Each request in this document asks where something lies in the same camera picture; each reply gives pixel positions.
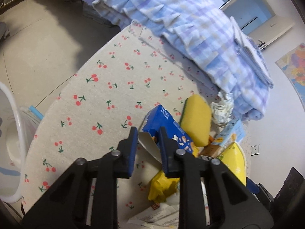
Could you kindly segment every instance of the table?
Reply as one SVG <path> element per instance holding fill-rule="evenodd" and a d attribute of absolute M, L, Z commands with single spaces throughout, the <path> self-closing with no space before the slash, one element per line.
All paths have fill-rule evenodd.
<path fill-rule="evenodd" d="M 179 121 L 192 94 L 208 103 L 219 101 L 217 88 L 193 62 L 132 22 L 84 64 L 40 123 L 22 172 L 25 212 L 73 161 L 97 159 L 114 150 L 156 105 L 162 104 Z M 127 220 L 152 205 L 147 200 L 149 182 L 160 169 L 138 145 L 132 178 L 117 184 L 120 227 L 135 228 Z"/>

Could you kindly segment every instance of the crumpled tissue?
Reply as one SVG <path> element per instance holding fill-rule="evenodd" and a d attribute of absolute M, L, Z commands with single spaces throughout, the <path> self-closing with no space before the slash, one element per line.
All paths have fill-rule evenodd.
<path fill-rule="evenodd" d="M 212 121 L 220 127 L 224 127 L 228 122 L 231 121 L 231 114 L 234 108 L 233 94 L 229 93 L 224 95 L 219 92 L 218 96 L 220 102 L 212 102 Z"/>

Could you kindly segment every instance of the plaid blanket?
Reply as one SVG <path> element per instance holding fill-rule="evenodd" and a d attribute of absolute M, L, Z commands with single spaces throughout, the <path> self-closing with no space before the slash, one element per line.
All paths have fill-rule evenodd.
<path fill-rule="evenodd" d="M 263 117 L 269 88 L 241 58 L 229 18 L 210 0 L 92 0 L 95 10 L 121 29 L 133 19 L 165 37 L 235 100 L 234 115 Z"/>

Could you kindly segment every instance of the white plastic wrapper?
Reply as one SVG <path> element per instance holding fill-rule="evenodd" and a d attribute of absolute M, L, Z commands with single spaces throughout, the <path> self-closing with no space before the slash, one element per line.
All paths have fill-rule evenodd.
<path fill-rule="evenodd" d="M 210 225 L 209 206 L 203 182 L 201 182 L 201 186 L 205 208 L 205 220 L 206 224 Z M 150 229 L 178 229 L 179 200 L 180 192 L 178 189 L 175 194 L 166 199 L 166 202 L 154 204 L 143 212 L 130 218 L 128 223 L 141 225 Z"/>
<path fill-rule="evenodd" d="M 228 122 L 231 121 L 231 114 L 234 108 L 233 94 L 226 94 L 225 97 L 221 92 L 218 93 L 220 102 L 212 102 L 212 120 L 215 124 L 220 127 L 224 127 Z"/>

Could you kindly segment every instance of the blue snack box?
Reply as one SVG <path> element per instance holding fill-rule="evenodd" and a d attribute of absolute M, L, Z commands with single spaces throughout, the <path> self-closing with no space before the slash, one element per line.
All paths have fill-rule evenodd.
<path fill-rule="evenodd" d="M 189 135 L 173 119 L 171 114 L 159 104 L 148 112 L 139 130 L 139 142 L 159 162 L 161 155 L 158 143 L 152 137 L 158 139 L 159 128 L 166 128 L 167 136 L 178 142 L 179 148 L 193 153 L 194 143 Z"/>

